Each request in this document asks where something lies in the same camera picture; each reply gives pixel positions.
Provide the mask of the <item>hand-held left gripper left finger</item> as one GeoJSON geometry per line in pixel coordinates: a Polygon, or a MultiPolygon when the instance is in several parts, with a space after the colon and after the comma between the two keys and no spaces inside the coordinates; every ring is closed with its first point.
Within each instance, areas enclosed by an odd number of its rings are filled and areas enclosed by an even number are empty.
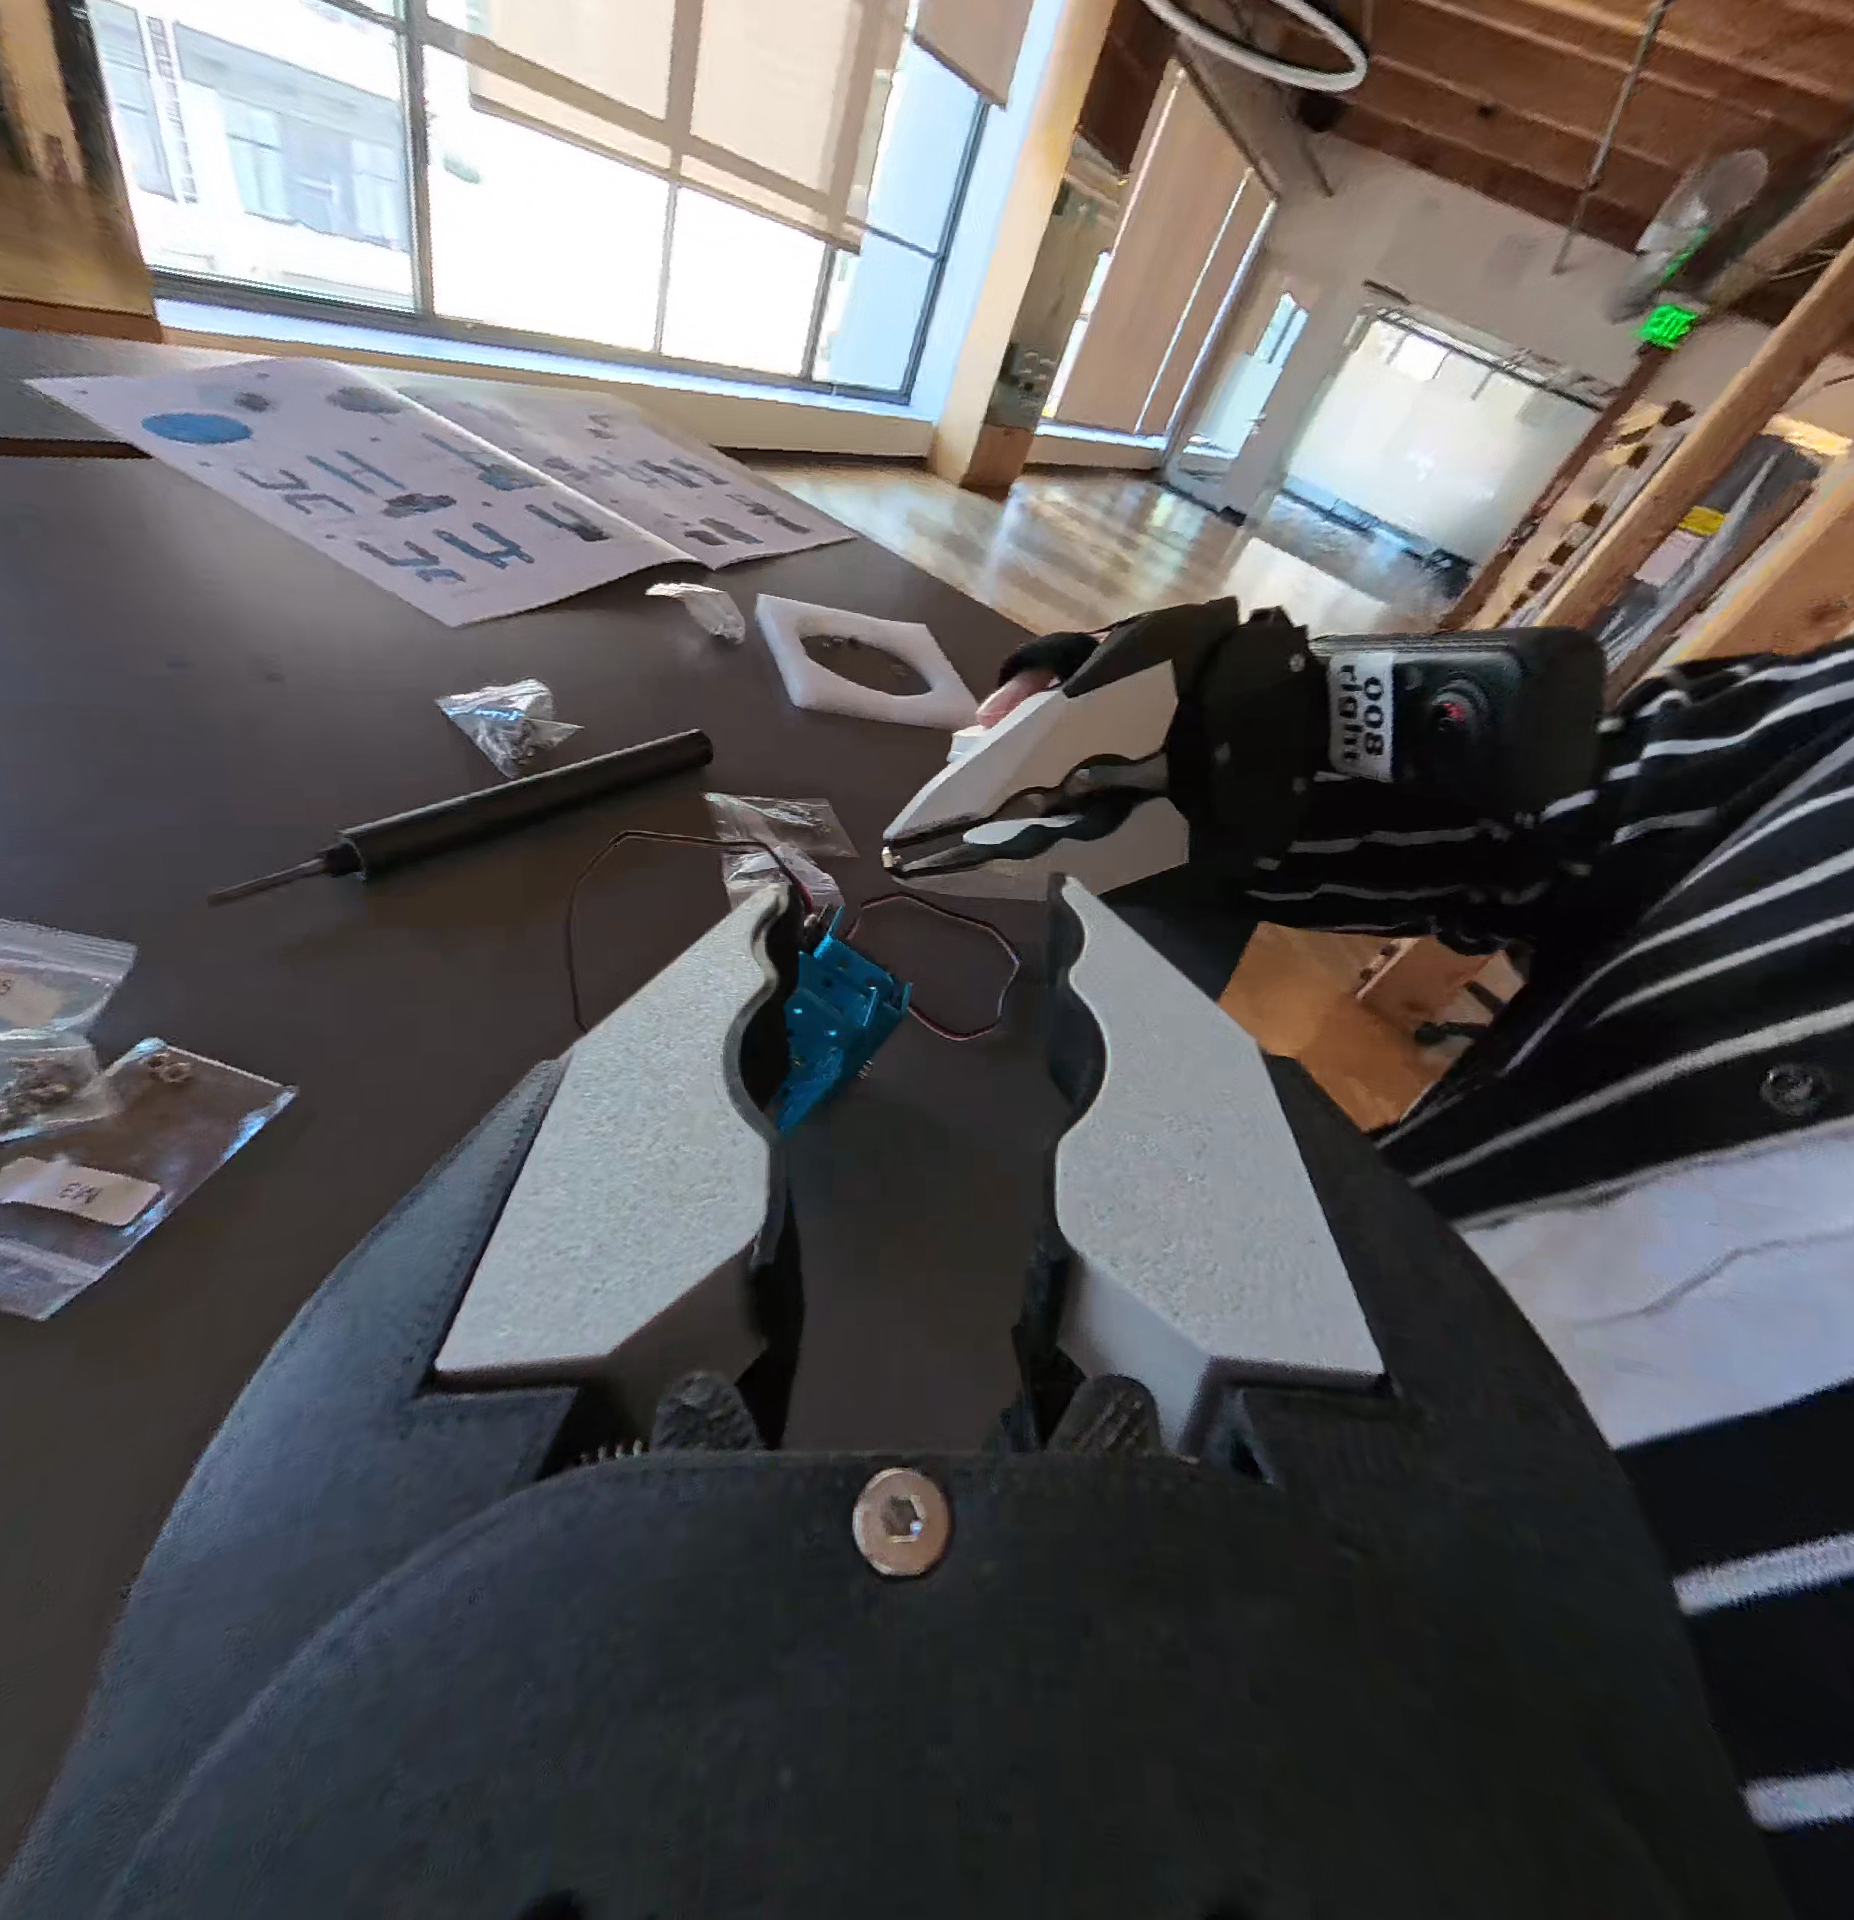
{"type": "Polygon", "coordinates": [[[798,1235],[769,1107],[787,1079],[798,895],[724,919],[570,1047],[434,1355],[452,1387],[578,1384],[651,1431],[689,1372],[769,1443],[798,1365],[798,1235]]]}

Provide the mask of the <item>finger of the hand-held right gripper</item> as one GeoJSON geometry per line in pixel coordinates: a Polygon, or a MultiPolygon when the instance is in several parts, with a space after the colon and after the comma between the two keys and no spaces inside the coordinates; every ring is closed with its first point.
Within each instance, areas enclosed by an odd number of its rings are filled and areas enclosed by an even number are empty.
{"type": "Polygon", "coordinates": [[[916,894],[1038,899],[1075,878],[1104,895],[1181,867],[1186,823],[1166,795],[1113,790],[1049,810],[1023,802],[972,820],[892,832],[885,870],[916,894]]]}
{"type": "Polygon", "coordinates": [[[1175,711],[1173,669],[1154,661],[1088,690],[1054,686],[994,727],[958,732],[946,766],[885,832],[883,863],[892,832],[989,819],[1014,802],[1049,810],[1114,790],[1169,799],[1175,711]]]}

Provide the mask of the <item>blue bracket servo motor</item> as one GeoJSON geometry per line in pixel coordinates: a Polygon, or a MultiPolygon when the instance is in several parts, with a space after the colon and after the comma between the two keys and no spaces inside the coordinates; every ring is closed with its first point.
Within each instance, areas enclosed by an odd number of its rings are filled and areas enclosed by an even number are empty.
{"type": "Polygon", "coordinates": [[[767,1117],[793,1134],[864,1077],[911,1011],[911,987],[857,949],[842,907],[812,916],[785,999],[787,1069],[767,1117]]]}

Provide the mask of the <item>dark desk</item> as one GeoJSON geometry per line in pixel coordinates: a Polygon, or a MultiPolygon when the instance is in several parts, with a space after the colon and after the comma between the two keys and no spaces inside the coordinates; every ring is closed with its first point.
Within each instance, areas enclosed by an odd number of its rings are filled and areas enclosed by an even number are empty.
{"type": "Polygon", "coordinates": [[[946,1559],[875,1572],[889,1452],[567,1465],[571,1392],[433,1387],[418,1182],[464,1216],[571,1037],[571,875],[687,780],[411,878],[205,894],[469,778],[454,673],[576,670],[609,744],[812,747],[851,824],[921,755],[777,715],[639,590],[450,630],[149,459],[0,456],[0,916],[138,944],[105,1043],[298,1086],[52,1323],[0,1316],[0,1831],[95,1705],[0,1916],[1263,1916],[1244,1723],[1114,1581],[1162,1514],[1089,1459],[975,1452],[1062,1099],[1007,1033],[901,1037],[795,1141],[802,1437],[951,1439],[946,1559]]]}

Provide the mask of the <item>frosted glass partition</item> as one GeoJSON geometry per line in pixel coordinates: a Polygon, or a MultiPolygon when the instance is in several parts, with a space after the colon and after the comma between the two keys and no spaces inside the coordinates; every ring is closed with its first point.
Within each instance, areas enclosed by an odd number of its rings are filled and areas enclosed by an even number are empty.
{"type": "Polygon", "coordinates": [[[1594,372],[1376,302],[1300,426],[1280,490],[1483,565],[1610,395],[1594,372]]]}

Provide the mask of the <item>black electric screwdriver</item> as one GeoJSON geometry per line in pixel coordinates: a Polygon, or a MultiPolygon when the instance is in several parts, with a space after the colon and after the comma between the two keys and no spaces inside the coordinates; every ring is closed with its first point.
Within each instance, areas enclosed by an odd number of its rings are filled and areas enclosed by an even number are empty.
{"type": "Polygon", "coordinates": [[[207,907],[227,907],[312,875],[376,880],[591,802],[696,775],[711,761],[712,738],[699,731],[673,732],[584,756],[551,771],[341,828],[316,856],[266,875],[220,886],[205,903],[207,907]]]}

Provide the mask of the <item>person's striped black cardigan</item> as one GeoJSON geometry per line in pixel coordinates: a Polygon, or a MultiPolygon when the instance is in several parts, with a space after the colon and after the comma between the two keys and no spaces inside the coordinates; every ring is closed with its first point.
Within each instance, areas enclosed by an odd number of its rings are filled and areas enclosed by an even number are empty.
{"type": "MultiPolygon", "coordinates": [[[[1706,913],[1390,1138],[1461,1230],[1854,1119],[1854,892],[1706,913]]],[[[1747,1815],[1801,1916],[1854,1916],[1854,1382],[1612,1450],[1747,1815]]]]}

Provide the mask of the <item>white column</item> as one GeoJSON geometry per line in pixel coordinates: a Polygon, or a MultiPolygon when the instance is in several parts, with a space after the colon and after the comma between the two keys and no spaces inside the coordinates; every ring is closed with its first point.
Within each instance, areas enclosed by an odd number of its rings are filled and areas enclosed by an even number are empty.
{"type": "Polygon", "coordinates": [[[927,465],[967,491],[1004,490],[987,477],[994,461],[992,386],[1113,12],[1113,1],[1035,3],[1009,100],[987,115],[914,386],[916,405],[934,415],[927,465]]]}

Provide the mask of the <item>beige roller blind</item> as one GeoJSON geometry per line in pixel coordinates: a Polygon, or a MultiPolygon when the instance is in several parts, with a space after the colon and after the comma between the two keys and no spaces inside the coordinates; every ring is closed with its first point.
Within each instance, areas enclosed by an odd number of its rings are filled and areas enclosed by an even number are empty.
{"type": "Polygon", "coordinates": [[[1201,83],[1167,64],[1045,423],[1166,438],[1274,206],[1201,83]]]}
{"type": "Polygon", "coordinates": [[[1028,0],[916,1],[911,35],[990,108],[1007,108],[1031,10],[1028,0]]]}
{"type": "Polygon", "coordinates": [[[901,1],[429,3],[477,110],[860,251],[901,1]]]}

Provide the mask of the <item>clear zip bag of washers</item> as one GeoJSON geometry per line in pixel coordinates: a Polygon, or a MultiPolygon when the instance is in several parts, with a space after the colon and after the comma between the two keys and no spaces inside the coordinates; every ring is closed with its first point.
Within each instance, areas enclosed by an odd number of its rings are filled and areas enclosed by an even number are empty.
{"type": "Polygon", "coordinates": [[[0,1312],[44,1321],[98,1284],[298,1089],[160,1038],[104,1074],[112,1107],[0,1141],[0,1312]]]}

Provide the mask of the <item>person's white shirt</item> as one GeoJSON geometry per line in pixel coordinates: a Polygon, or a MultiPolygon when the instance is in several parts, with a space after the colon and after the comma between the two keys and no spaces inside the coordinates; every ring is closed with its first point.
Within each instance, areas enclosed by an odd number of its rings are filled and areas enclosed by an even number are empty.
{"type": "Polygon", "coordinates": [[[1854,1382],[1854,1119],[1462,1235],[1612,1450],[1854,1382]]]}

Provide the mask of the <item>large window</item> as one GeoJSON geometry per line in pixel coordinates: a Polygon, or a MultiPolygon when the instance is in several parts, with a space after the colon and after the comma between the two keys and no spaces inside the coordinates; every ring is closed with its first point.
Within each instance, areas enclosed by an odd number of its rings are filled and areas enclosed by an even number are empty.
{"type": "Polygon", "coordinates": [[[842,251],[477,110],[429,3],[88,3],[145,263],[187,284],[901,401],[990,108],[911,35],[842,251]]]}

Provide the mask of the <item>printed instruction sheet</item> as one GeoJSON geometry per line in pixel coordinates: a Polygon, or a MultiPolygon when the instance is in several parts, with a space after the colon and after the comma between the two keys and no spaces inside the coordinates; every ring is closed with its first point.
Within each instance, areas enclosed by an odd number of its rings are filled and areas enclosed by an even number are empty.
{"type": "Polygon", "coordinates": [[[29,386],[450,629],[851,539],[715,448],[573,393],[478,397],[311,356],[29,386]]]}

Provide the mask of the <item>white foam frame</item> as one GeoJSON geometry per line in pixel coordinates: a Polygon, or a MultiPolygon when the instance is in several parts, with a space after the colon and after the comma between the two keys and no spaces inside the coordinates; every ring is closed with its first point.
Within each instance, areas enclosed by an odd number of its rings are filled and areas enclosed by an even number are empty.
{"type": "Polygon", "coordinates": [[[930,732],[959,732],[980,702],[917,625],[761,593],[754,601],[795,708],[930,732]]]}

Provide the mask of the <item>wooden post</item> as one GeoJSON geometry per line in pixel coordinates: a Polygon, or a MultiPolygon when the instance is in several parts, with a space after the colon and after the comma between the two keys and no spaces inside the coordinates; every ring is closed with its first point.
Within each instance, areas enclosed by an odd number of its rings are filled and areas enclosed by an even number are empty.
{"type": "Polygon", "coordinates": [[[1586,560],[1553,588],[1536,625],[1589,630],[1626,588],[1638,565],[1657,551],[1699,497],[1733,468],[1744,446],[1852,330],[1854,235],[1707,413],[1692,420],[1628,507],[1594,541],[1586,560]]]}

